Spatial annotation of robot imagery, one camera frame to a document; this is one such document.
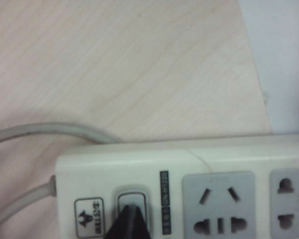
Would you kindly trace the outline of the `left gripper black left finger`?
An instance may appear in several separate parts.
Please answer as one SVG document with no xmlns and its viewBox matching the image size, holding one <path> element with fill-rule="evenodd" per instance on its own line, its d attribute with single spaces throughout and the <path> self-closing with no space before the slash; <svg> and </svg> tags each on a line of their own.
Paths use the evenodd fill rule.
<svg viewBox="0 0 299 239">
<path fill-rule="evenodd" d="M 105 235 L 105 239 L 131 239 L 134 228 L 135 206 L 127 205 Z"/>
</svg>

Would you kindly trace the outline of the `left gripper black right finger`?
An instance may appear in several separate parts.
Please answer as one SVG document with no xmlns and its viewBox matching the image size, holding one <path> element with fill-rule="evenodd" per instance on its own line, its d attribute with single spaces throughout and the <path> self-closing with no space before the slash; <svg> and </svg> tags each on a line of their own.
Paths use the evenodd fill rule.
<svg viewBox="0 0 299 239">
<path fill-rule="evenodd" d="M 132 239 L 151 239 L 150 233 L 147 229 L 147 224 L 143 218 L 142 212 L 139 207 L 132 207 Z"/>
</svg>

